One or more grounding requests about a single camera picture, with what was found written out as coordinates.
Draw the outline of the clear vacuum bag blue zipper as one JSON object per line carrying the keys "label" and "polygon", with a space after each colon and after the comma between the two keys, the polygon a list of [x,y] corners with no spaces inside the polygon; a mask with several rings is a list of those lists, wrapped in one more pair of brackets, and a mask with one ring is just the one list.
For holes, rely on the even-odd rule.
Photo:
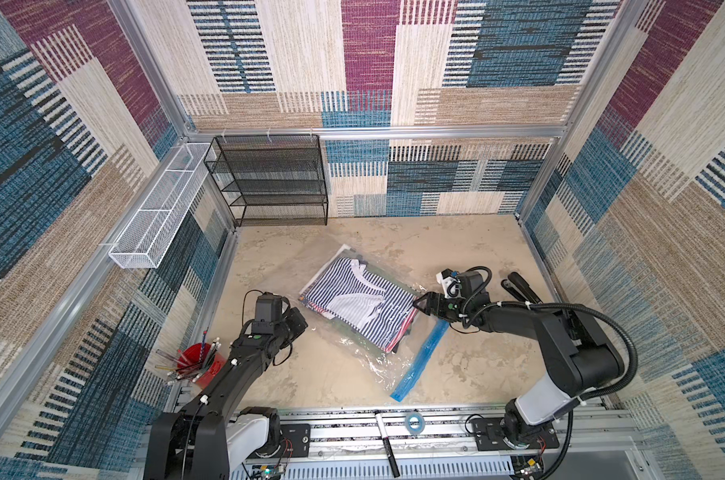
{"label": "clear vacuum bag blue zipper", "polygon": [[328,340],[401,403],[449,330],[447,322],[414,306],[424,293],[344,244],[298,292],[298,302],[322,318]]}

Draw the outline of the navy white striped tank top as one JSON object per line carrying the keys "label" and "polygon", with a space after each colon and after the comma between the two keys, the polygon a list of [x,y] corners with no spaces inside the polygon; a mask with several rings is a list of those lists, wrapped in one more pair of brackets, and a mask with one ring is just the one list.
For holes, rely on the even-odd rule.
{"label": "navy white striped tank top", "polygon": [[414,293],[348,257],[332,260],[304,291],[300,301],[338,320],[380,350],[390,353],[414,321]]}

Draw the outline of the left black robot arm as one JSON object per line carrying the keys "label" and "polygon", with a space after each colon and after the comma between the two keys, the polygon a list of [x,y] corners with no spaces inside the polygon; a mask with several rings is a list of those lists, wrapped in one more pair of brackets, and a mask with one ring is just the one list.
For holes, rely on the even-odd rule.
{"label": "left black robot arm", "polygon": [[142,477],[228,479],[252,455],[271,458],[282,453],[278,410],[248,407],[236,413],[236,408],[307,327],[288,298],[270,292],[258,296],[254,319],[232,342],[216,377],[180,410],[160,414],[154,422]]}

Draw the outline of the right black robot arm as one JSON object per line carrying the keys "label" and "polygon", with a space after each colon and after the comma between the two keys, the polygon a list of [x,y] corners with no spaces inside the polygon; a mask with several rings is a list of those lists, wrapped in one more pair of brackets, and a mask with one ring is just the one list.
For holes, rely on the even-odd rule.
{"label": "right black robot arm", "polygon": [[639,368],[636,345],[609,316],[582,304],[542,302],[517,272],[501,281],[510,301],[494,301],[487,290],[492,272],[484,266],[464,272],[444,270],[439,292],[418,297],[416,310],[465,333],[500,333],[535,340],[545,375],[527,393],[511,400],[501,420],[478,437],[502,438],[508,449],[538,445],[555,420],[582,402],[628,386]]}

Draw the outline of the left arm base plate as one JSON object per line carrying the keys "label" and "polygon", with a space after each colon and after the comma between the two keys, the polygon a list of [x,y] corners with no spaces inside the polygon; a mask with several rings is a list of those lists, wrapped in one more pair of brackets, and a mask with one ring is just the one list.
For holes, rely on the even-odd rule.
{"label": "left arm base plate", "polygon": [[260,448],[254,457],[276,462],[286,458],[308,458],[310,455],[312,427],[308,423],[286,424],[280,428],[278,444]]}

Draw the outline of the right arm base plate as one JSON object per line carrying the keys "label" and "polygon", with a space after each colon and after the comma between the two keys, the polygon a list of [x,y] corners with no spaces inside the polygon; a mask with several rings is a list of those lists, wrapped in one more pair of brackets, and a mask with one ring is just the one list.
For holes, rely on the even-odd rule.
{"label": "right arm base plate", "polygon": [[530,426],[523,422],[520,430],[510,430],[502,417],[472,416],[465,423],[480,452],[513,450],[556,450],[560,439],[552,423]]}

